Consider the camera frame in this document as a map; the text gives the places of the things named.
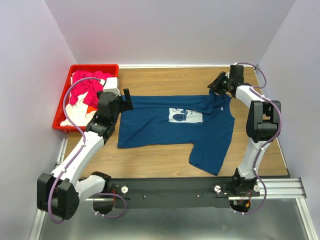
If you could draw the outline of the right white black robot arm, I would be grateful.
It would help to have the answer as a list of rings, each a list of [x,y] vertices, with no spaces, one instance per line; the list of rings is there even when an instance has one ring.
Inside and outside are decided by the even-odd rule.
[[[281,132],[281,103],[270,100],[245,83],[244,66],[235,63],[229,72],[221,72],[208,86],[217,94],[230,93],[248,107],[246,134],[248,145],[241,164],[228,183],[216,183],[220,197],[244,196],[255,189],[258,169],[266,149]]]

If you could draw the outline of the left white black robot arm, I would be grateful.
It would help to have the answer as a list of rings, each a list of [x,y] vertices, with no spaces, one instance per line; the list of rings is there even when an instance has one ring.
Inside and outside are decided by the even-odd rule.
[[[50,174],[42,173],[37,179],[36,206],[49,214],[51,220],[60,224],[69,220],[80,202],[98,195],[101,198],[117,198],[112,178],[102,172],[93,172],[80,180],[80,176],[93,156],[107,143],[115,132],[120,113],[133,109],[129,89],[124,95],[110,91],[98,92],[98,107],[81,139],[67,158]]]

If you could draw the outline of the blue printed t shirt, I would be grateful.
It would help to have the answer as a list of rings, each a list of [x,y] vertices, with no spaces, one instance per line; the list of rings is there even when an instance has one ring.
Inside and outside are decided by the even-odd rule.
[[[218,175],[231,144],[235,119],[231,97],[207,95],[132,96],[121,114],[118,148],[192,144],[189,163]]]

